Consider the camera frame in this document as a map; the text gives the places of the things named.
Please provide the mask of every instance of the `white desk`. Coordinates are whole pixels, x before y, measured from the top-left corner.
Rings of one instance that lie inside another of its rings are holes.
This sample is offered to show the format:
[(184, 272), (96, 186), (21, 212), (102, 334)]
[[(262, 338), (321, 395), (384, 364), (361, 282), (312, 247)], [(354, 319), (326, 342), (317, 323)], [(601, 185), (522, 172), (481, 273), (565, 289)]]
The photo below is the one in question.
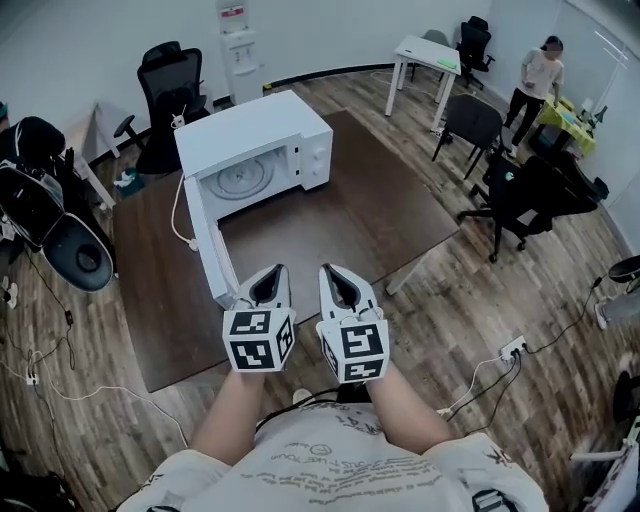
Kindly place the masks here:
[[(385, 114), (387, 116), (391, 115), (391, 111), (393, 110), (393, 101), (396, 97), (396, 90), (402, 90), (409, 63), (417, 62), (423, 66), (443, 72), (446, 77), (440, 83), (440, 89), (436, 96), (436, 103), (439, 105), (431, 126), (431, 131), (436, 131), (440, 124), (440, 120), (442, 119), (444, 107), (449, 99), (453, 82), (456, 79), (456, 76), (460, 75), (460, 54), (458, 53), (458, 50), (421, 39), (420, 37), (407, 36), (404, 38), (404, 41), (400, 43), (400, 46), (396, 48), (395, 53), (396, 65), (393, 68), (393, 79), (391, 80), (391, 90), (389, 91), (389, 99), (387, 100), (387, 110)], [(447, 66), (443, 66), (438, 63), (440, 60), (453, 62), (456, 64), (456, 67), (452, 69)]]
[(116, 141), (105, 131), (102, 124), (101, 116), (102, 114), (100, 111), (100, 105), (98, 103), (95, 103), (87, 116), (80, 119), (80, 121), (76, 122), (68, 129), (63, 130), (63, 133), (65, 141), (67, 143), (67, 148), (73, 148), (73, 166), (78, 176), (80, 176), (81, 179), (87, 180), (89, 182), (96, 193), (100, 196), (100, 199), (102, 199), (102, 202), (106, 207), (113, 208), (116, 204), (115, 201), (109, 195), (107, 189), (105, 189), (102, 183), (100, 183), (98, 177), (93, 173), (91, 167), (89, 167), (89, 164), (87, 163), (83, 155), (87, 137), (93, 129), (105, 141), (105, 143), (113, 153), (113, 156), (115, 156), (116, 158), (120, 157), (120, 152), (118, 151), (118, 148), (116, 146)]

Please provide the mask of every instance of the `laminate floor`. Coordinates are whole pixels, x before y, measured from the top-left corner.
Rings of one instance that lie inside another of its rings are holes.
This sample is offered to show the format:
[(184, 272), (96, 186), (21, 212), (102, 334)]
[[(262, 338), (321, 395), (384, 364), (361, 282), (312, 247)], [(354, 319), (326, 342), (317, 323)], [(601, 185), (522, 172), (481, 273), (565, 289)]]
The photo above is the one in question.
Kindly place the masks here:
[[(472, 204), (472, 178), (463, 176), (470, 146), (456, 140), (431, 162), (437, 140), (429, 133), (435, 112), (433, 95), (437, 75), (418, 69), (410, 84), (396, 96), (393, 116), (383, 110), (390, 80), (386, 73), (337, 75), (300, 82), (291, 88), (320, 114), (348, 109), (415, 171), (441, 204), (455, 216)], [(454, 94), (462, 93), (458, 85)], [(479, 93), (500, 106), (502, 102)], [(135, 162), (130, 148), (120, 160), (99, 166), (107, 184), (117, 172)], [(393, 169), (389, 169), (393, 179)], [(107, 232), (111, 219), (102, 215)], [(380, 305), (390, 319), (393, 359), (420, 394), (434, 407), (453, 403), (466, 390), (476, 364), (496, 357), (498, 349), (519, 335), (530, 347), (557, 336), (581, 312), (594, 279), (624, 256), (609, 220), (601, 210), (555, 222), (551, 233), (529, 241), (516, 252), (510, 235), (503, 240), (500, 260), (487, 257), (493, 243), (491, 226), (468, 219), (461, 231), (429, 253), (428, 261), (394, 297), (377, 286)], [(189, 381), (149, 396), (127, 331), (117, 281), (89, 295), (71, 288), (37, 256), (42, 271), (64, 306), (73, 312), (70, 333), (76, 368), (69, 368), (66, 346), (47, 359), (51, 378), (67, 396), (80, 397), (99, 386), (126, 386), (152, 398), (175, 416), (187, 437), (211, 404), (228, 367), (205, 372)], [(62, 309), (22, 256), (11, 269), (20, 286), (20, 302), (3, 313), (8, 333), (1, 347), (2, 361), (23, 375), (25, 363), (8, 341), (47, 351), (65, 331)], [(594, 295), (601, 298), (620, 289), (605, 280)], [(526, 355), (522, 372), (506, 392), (487, 432), (543, 487), (553, 510), (575, 507), (597, 475), (589, 465), (574, 465), (576, 450), (616, 449), (625, 427), (613, 423), (610, 404), (619, 372), (640, 371), (638, 329), (598, 330), (591, 312), (555, 346), (536, 356)], [(304, 386), (319, 391), (334, 381), (307, 322), (289, 359), (288, 369), (268, 379), (264, 412), (290, 403), (292, 392)], [(491, 383), (506, 368), (488, 364), (479, 373), (476, 389)], [(39, 369), (40, 390), (55, 415), (56, 441), (63, 469), (56, 456), (46, 406), (19, 378), (0, 372), (0, 433), (32, 474), (64, 472), (85, 510), (107, 510), (134, 492), (168, 455), (181, 449), (176, 425), (149, 404), (125, 391), (103, 390), (83, 401), (60, 398)], [(502, 386), (461, 412), (452, 422), (459, 433), (486, 424)]]

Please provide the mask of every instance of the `black cable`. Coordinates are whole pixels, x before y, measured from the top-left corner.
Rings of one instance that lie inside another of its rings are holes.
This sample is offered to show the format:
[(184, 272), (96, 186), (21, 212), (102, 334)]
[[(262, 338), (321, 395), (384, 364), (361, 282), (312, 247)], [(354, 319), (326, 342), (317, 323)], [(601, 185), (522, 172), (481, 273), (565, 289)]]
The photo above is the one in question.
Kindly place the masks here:
[(35, 269), (35, 271), (38, 273), (38, 275), (40, 276), (40, 279), (42, 279), (42, 282), (44, 283), (44, 285), (47, 287), (47, 290), (49, 290), (49, 292), (51, 293), (51, 295), (53, 295), (53, 298), (56, 299), (56, 302), (58, 304), (60, 304), (60, 307), (62, 308), (62, 311), (64, 311), (65, 315), (67, 314), (67, 308), (64, 307), (64, 304), (62, 304), (62, 302), (60, 302), (60, 299), (58, 298), (58, 296), (54, 293), (54, 291), (51, 289), (51, 287), (49, 286), (49, 284), (47, 283), (47, 281), (45, 280), (44, 276), (40, 273), (40, 271), (38, 270), (38, 267), (36, 267), (36, 264), (33, 262), (33, 260), (31, 259), (31, 255), (29, 254), (28, 250), (24, 251), (25, 254), (27, 255), (27, 258), (29, 258), (29, 263), (31, 263), (31, 266)]
[(469, 400), (468, 402), (465, 402), (465, 403), (464, 403), (464, 404), (462, 404), (460, 407), (458, 407), (458, 409), (456, 409), (456, 412), (454, 412), (451, 416), (449, 416), (449, 418), (447, 419), (447, 423), (449, 423), (453, 418), (455, 418), (455, 417), (458, 415), (458, 413), (459, 413), (462, 409), (464, 409), (467, 405), (469, 405), (471, 402), (476, 401), (478, 398), (480, 398), (482, 395), (484, 395), (487, 391), (489, 391), (490, 389), (495, 388), (495, 387), (500, 383), (500, 381), (501, 381), (502, 379), (504, 379), (507, 375), (509, 375), (509, 374), (513, 371), (513, 369), (516, 367), (516, 363), (517, 363), (517, 361), (516, 361), (516, 359), (514, 358), (514, 360), (513, 360), (513, 364), (511, 365), (511, 368), (509, 368), (509, 371), (508, 371), (508, 372), (503, 373), (502, 375), (500, 375), (500, 377), (498, 377), (498, 379), (497, 379), (493, 384), (491, 384), (491, 386), (489, 386), (489, 387), (488, 387), (488, 388), (486, 388), (486, 389), (483, 389), (480, 393), (478, 393), (476, 396), (474, 396), (471, 400)]
[(484, 430), (485, 428), (489, 428), (491, 426), (491, 423), (493, 423), (493, 419), (496, 417), (496, 413), (498, 412), (498, 406), (500, 405), (500, 401), (502, 400), (502, 397), (507, 392), (507, 389), (509, 389), (509, 386), (511, 386), (511, 384), (513, 384), (515, 382), (515, 380), (518, 378), (518, 375), (520, 375), (520, 371), (522, 370), (522, 356), (520, 355), (520, 352), (516, 352), (516, 357), (518, 358), (518, 362), (519, 362), (518, 371), (516, 372), (515, 377), (513, 377), (513, 379), (511, 379), (509, 381), (509, 384), (507, 384), (504, 387), (504, 389), (502, 390), (502, 393), (500, 393), (500, 396), (498, 397), (496, 405), (493, 408), (493, 414), (491, 415), (491, 418), (489, 419), (489, 423), (487, 423), (484, 427), (476, 428), (475, 430), (467, 432), (464, 435), (465, 437), (467, 437), (467, 436), (469, 436), (471, 434), (474, 434), (475, 432), (479, 432), (480, 430)]
[(562, 330), (562, 332), (560, 334), (558, 334), (558, 336), (556, 336), (556, 338), (551, 343), (547, 343), (546, 345), (544, 345), (544, 346), (542, 346), (540, 348), (537, 348), (536, 350), (533, 350), (533, 351), (529, 350), (529, 347), (525, 343), (525, 345), (524, 345), (525, 352), (527, 354), (534, 355), (534, 354), (537, 354), (538, 352), (543, 351), (545, 348), (549, 348), (551, 345), (555, 345), (556, 343), (558, 343), (558, 341), (560, 341), (560, 338), (562, 338), (569, 329), (571, 329), (572, 327), (575, 327), (576, 325), (578, 325), (582, 321), (582, 319), (584, 318), (584, 315), (587, 312), (587, 306), (589, 305), (589, 301), (591, 300), (591, 296), (593, 295), (593, 292), (595, 291), (595, 289), (598, 286), (600, 286), (600, 283), (602, 283), (602, 279), (603, 279), (602, 277), (599, 277), (598, 279), (596, 279), (594, 281), (593, 285), (591, 286), (591, 289), (589, 290), (589, 295), (587, 296), (587, 300), (584, 301), (584, 306), (582, 308), (582, 313), (580, 313), (580, 316), (578, 317), (578, 319), (575, 322), (567, 325)]
[(51, 409), (51, 406), (49, 405), (49, 402), (47, 402), (47, 399), (42, 396), (40, 394), (40, 392), (38, 391), (38, 386), (33, 386), (33, 390), (36, 393), (36, 396), (42, 400), (44, 402), (44, 404), (47, 406), (47, 411), (49, 412), (49, 418), (51, 419), (51, 436), (53, 438), (53, 446), (56, 450), (56, 456), (58, 457), (58, 462), (60, 463), (60, 469), (62, 469), (62, 479), (64, 480), (65, 478), (65, 471), (64, 471), (64, 464), (62, 463), (62, 457), (60, 455), (60, 449), (58, 448), (58, 439), (56, 437), (56, 420), (53, 417), (53, 410)]
[[(285, 412), (293, 411), (294, 409), (299, 409), (304, 404), (313, 400), (316, 397), (319, 397), (321, 395), (326, 395), (329, 393), (337, 393), (338, 391), (339, 391), (338, 388), (326, 389), (324, 391), (320, 391), (319, 393), (316, 393), (315, 395), (308, 396), (307, 398), (300, 400), (299, 402), (296, 402), (295, 404), (290, 405), (289, 407), (285, 407), (284, 409), (280, 409), (279, 411), (272, 412), (264, 420), (262, 420), (262, 423), (260, 423), (260, 425), (258, 425), (258, 427), (256, 428), (256, 434), (262, 427), (264, 427), (267, 424), (267, 422), (271, 421), (273, 418), (277, 418), (278, 416), (284, 414)], [(325, 402), (335, 402), (335, 400), (316, 400), (314, 403), (325, 403)]]

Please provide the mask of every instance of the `brown tabletop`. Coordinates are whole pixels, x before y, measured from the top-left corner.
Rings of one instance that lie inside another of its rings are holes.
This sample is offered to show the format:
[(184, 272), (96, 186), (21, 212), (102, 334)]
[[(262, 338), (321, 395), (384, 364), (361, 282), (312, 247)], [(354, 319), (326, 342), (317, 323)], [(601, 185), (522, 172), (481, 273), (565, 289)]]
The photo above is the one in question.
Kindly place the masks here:
[[(242, 282), (275, 263), (291, 277), (297, 321), (320, 311), (318, 270), (330, 262), (375, 283), (454, 234), (457, 224), (414, 171), (348, 112), (334, 130), (329, 183), (292, 189), (220, 221)], [(222, 309), (197, 253), (171, 231), (179, 173), (116, 205), (115, 246), (131, 339), (149, 391), (226, 358)], [(193, 236), (184, 193), (176, 225)]]

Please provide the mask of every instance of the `chair base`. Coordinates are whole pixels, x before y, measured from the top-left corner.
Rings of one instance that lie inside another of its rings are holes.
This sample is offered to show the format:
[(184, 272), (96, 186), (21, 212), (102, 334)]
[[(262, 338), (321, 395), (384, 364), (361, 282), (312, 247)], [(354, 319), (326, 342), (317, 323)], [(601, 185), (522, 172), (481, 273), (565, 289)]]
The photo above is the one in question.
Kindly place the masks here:
[[(469, 192), (469, 197), (475, 197), (480, 195), (482, 199), (487, 203), (486, 208), (482, 208), (480, 210), (465, 210), (458, 214), (458, 222), (462, 222), (467, 217), (481, 217), (493, 219), (495, 222), (495, 235), (494, 235), (494, 246), (493, 253), (489, 255), (489, 261), (491, 263), (496, 263), (498, 261), (498, 254), (500, 252), (500, 242), (502, 241), (502, 224), (495, 217), (494, 211), (491, 209), (491, 200), (489, 198), (489, 194), (487, 194), (484, 190), (482, 190), (478, 185), (474, 185)], [(520, 243), (518, 244), (518, 251), (524, 251), (527, 248), (527, 240), (518, 236), (520, 239)]]

